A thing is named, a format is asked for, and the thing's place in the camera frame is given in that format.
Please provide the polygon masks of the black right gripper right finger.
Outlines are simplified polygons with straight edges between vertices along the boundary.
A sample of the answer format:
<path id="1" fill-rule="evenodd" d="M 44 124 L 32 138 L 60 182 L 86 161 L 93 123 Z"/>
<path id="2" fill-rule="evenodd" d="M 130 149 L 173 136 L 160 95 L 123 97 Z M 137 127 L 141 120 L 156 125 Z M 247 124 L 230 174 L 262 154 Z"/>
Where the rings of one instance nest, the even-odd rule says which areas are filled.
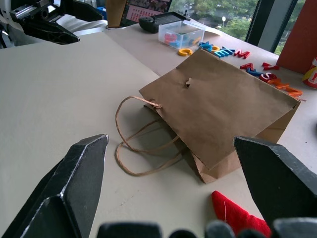
<path id="1" fill-rule="evenodd" d="M 317 175 L 284 146 L 236 136 L 233 145 L 264 220 L 317 216 Z"/>

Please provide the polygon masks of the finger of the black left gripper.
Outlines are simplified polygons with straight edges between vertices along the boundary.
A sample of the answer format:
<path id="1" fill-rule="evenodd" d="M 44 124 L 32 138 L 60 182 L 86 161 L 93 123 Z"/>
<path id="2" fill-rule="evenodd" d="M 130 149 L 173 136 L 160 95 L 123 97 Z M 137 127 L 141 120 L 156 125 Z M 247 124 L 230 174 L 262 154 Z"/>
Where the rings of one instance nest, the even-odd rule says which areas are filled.
<path id="1" fill-rule="evenodd" d="M 93 6 L 80 0 L 54 0 L 60 15 L 71 15 L 84 21 L 103 20 L 103 15 Z"/>
<path id="2" fill-rule="evenodd" d="M 57 23 L 39 20 L 26 20 L 22 23 L 26 35 L 59 45 L 77 43 L 80 38 Z"/>

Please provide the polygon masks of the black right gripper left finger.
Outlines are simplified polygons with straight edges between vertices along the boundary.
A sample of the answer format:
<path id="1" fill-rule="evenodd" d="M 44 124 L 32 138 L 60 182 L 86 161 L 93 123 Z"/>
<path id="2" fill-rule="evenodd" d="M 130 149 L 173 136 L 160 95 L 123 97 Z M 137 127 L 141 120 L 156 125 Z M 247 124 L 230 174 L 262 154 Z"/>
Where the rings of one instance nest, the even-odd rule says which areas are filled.
<path id="1" fill-rule="evenodd" d="M 73 144 L 38 183 L 4 238 L 87 238 L 99 203 L 107 134 Z"/>

